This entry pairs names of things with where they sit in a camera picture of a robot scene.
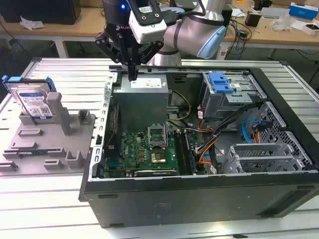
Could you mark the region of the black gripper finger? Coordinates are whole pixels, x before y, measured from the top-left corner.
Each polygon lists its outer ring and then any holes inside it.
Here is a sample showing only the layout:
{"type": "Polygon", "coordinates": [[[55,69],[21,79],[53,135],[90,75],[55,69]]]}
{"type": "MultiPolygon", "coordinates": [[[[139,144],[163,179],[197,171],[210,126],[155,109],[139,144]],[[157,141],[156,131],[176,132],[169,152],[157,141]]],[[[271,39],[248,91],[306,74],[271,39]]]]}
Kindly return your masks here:
{"type": "Polygon", "coordinates": [[[162,41],[155,41],[146,44],[134,43],[132,45],[132,80],[138,76],[139,67],[148,63],[163,47],[162,41]]]}
{"type": "Polygon", "coordinates": [[[115,33],[112,39],[106,32],[100,32],[94,43],[115,63],[121,63],[128,72],[129,81],[133,81],[132,55],[123,33],[115,33]]]}

